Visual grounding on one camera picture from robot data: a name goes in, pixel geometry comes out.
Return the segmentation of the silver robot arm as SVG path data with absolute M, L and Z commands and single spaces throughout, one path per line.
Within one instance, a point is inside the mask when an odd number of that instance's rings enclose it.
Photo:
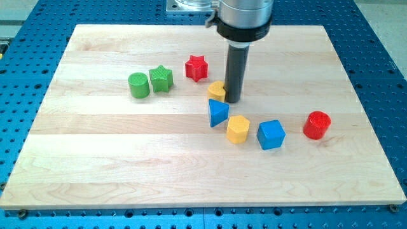
M 205 21 L 223 38 L 248 43 L 264 38 L 272 23 L 274 0 L 221 0 Z

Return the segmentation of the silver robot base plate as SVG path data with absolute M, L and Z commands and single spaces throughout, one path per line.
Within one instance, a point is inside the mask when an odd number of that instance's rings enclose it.
M 212 13 L 219 6 L 218 0 L 166 0 L 168 15 L 203 15 Z

